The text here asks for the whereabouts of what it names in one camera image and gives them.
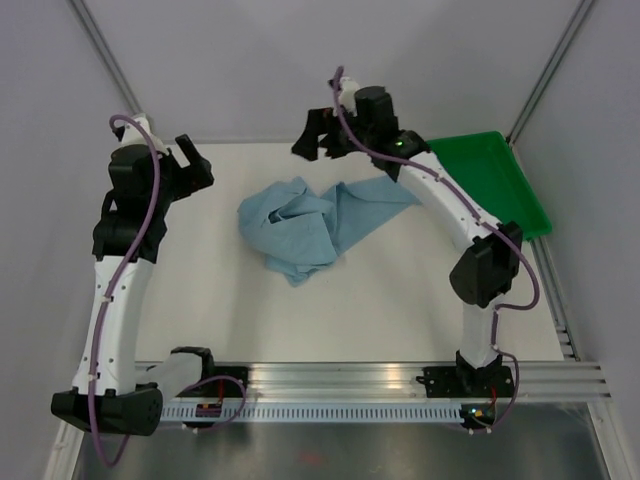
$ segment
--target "white table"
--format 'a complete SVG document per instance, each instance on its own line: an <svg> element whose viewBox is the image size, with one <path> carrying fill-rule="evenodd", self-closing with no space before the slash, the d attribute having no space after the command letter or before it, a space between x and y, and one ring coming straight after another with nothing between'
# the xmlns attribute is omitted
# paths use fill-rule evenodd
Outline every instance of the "white table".
<svg viewBox="0 0 640 480"><path fill-rule="evenodd" d="M319 194L339 181L380 175L365 156L307 163L291 156L288 144L198 148L216 182L167 215L143 306L139 360L161 361L180 345L209 347L219 361L454 360L462 304L448 274L460 254L427 209L409 207L297 288L268 271L238 233L244 198L297 175ZM533 262L528 245L524 252ZM521 268L508 298L527 303L531 291ZM520 360L563 359L544 293L534 310L501 318L504 350Z"/></svg>

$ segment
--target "blue cloth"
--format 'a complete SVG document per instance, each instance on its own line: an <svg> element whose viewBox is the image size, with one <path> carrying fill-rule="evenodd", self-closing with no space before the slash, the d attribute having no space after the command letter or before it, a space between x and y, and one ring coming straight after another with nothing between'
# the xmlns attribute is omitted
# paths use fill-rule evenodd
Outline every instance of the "blue cloth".
<svg viewBox="0 0 640 480"><path fill-rule="evenodd" d="M266 266L300 285L416 198L388 176L338 183L322 197L296 177L276 182L238 208L240 234L267 255Z"/></svg>

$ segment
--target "table surface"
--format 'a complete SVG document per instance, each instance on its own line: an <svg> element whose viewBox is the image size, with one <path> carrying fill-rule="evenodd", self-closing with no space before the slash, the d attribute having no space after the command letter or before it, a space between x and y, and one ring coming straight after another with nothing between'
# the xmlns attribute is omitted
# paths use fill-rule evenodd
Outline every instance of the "table surface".
<svg viewBox="0 0 640 480"><path fill-rule="evenodd" d="M142 309L139 360L162 361L183 345L208 347L218 361L454 360L462 303L448 275L460 253L427 208L409 207L296 288L238 233L244 198L295 176L318 194L379 176L367 157L308 163L288 144L198 148L216 181L169 210ZM533 262L528 244L523 251ZM521 268L508 300L528 303L531 295ZM544 294L532 311L501 314L498 343L520 360L563 359Z"/></svg>

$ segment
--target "green plastic tray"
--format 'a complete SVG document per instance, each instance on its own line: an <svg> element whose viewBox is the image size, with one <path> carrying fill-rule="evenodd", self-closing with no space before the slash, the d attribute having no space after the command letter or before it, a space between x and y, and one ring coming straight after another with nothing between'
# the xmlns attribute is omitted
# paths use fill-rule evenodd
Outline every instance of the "green plastic tray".
<svg viewBox="0 0 640 480"><path fill-rule="evenodd" d="M428 143L449 175L501 222L517 222L525 240L551 232L549 218L500 132Z"/></svg>

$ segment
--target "gray floor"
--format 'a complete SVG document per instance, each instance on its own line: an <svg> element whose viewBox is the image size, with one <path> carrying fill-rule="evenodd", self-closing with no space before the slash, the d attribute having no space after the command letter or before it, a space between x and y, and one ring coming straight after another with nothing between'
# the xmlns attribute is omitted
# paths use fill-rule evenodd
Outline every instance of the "gray floor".
<svg viewBox="0 0 640 480"><path fill-rule="evenodd" d="M119 439L106 439L112 452ZM85 438L76 478L501 480L609 478L581 408L519 406L495 433L440 425L236 424L133 438L106 470Z"/></svg>

